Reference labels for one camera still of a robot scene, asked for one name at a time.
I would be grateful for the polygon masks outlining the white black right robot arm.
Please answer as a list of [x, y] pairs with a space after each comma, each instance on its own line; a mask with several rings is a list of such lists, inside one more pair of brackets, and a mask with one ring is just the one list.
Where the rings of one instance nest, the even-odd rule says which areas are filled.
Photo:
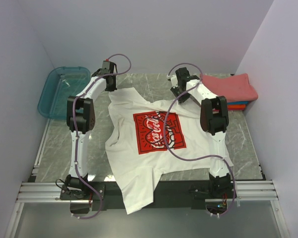
[[196, 75], [190, 75], [185, 67], [169, 76], [171, 92], [180, 103], [193, 97], [200, 103], [200, 126], [209, 139], [211, 154], [203, 156], [210, 159], [208, 194], [214, 198], [222, 197], [233, 189], [229, 165], [229, 154], [225, 144], [229, 124], [227, 101], [224, 96], [211, 92]]

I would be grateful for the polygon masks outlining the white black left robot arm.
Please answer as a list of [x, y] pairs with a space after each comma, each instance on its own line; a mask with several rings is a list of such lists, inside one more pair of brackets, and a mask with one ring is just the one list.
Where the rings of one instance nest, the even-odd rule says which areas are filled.
[[94, 101], [103, 91], [116, 90], [117, 65], [106, 59], [76, 96], [67, 99], [67, 126], [72, 137], [72, 156], [69, 174], [62, 181], [61, 200], [93, 199], [94, 191], [88, 183], [87, 145], [96, 119]]

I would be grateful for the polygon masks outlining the white t shirt red print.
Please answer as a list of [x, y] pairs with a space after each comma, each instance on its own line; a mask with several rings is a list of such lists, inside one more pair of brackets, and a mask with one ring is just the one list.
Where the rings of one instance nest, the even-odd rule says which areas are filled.
[[210, 167], [209, 139], [200, 126], [200, 109], [146, 101], [134, 88], [109, 93], [114, 125], [105, 143], [111, 170], [123, 191], [133, 182], [157, 185], [163, 174]]

